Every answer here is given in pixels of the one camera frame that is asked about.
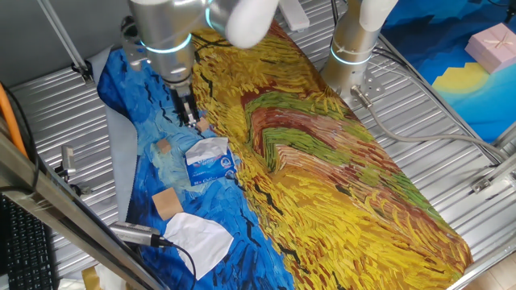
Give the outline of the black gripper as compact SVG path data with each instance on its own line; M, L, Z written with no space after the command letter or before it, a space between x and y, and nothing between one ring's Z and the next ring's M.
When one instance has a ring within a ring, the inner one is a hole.
M199 120L199 113L191 83L169 85L173 102L177 107L177 114L181 122L188 126L195 126Z

